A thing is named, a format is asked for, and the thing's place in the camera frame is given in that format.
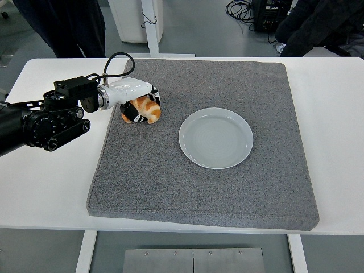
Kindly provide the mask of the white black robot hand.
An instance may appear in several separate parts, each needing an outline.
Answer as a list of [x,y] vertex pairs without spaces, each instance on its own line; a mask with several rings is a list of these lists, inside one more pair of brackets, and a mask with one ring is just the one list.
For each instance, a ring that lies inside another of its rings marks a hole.
[[153,124],[161,116],[159,90],[149,82],[127,77],[110,84],[105,91],[106,108],[120,104],[126,123]]

